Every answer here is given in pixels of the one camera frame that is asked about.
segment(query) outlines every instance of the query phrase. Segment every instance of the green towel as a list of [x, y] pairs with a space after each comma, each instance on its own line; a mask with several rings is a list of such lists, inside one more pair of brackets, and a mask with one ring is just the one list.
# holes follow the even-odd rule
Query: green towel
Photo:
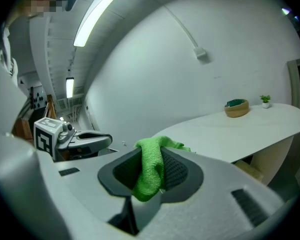
[[164, 161], [160, 147], [190, 151], [182, 143], [175, 142], [167, 136], [144, 138], [139, 140], [135, 147], [142, 148], [142, 171], [133, 188], [133, 195], [141, 202], [154, 197], [160, 188], [164, 188]]

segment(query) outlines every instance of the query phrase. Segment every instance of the white pot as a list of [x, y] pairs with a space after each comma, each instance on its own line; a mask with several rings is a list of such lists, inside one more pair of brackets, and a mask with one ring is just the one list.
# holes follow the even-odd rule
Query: white pot
[[269, 102], [267, 102], [267, 103], [262, 102], [262, 107], [264, 107], [265, 109], [267, 109], [267, 108], [270, 107], [270, 103]]

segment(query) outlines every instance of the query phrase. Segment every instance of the wall outlet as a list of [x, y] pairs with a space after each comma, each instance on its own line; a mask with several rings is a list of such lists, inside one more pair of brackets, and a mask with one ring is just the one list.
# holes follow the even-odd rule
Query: wall outlet
[[199, 59], [207, 54], [206, 51], [202, 47], [196, 47], [193, 50], [194, 50], [194, 53], [195, 53], [197, 59]]

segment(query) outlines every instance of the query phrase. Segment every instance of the ceiling light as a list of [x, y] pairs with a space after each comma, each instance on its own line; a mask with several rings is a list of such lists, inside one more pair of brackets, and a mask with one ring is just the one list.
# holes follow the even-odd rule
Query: ceiling light
[[65, 88], [66, 88], [66, 97], [72, 98], [72, 95], [74, 93], [74, 83], [75, 79], [73, 77], [67, 77], [65, 79]]
[[288, 9], [282, 8], [282, 11], [285, 15], [288, 15], [290, 13], [290, 11]]
[[97, 23], [101, 15], [104, 13], [104, 11], [112, 3], [113, 0], [101, 0], [97, 5], [95, 3], [96, 1], [97, 0], [93, 1], [92, 5], [85, 13], [85, 16], [76, 33], [74, 43], [73, 43], [74, 46], [84, 47], [86, 45], [86, 42], [95, 24]]

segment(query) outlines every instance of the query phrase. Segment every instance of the white tabletop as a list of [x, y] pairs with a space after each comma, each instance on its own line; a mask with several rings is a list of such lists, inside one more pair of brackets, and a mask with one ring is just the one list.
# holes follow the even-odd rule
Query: white tabletop
[[287, 104], [250, 107], [237, 118], [218, 112], [166, 128], [154, 136], [168, 136], [206, 157], [235, 162], [300, 133], [300, 109]]

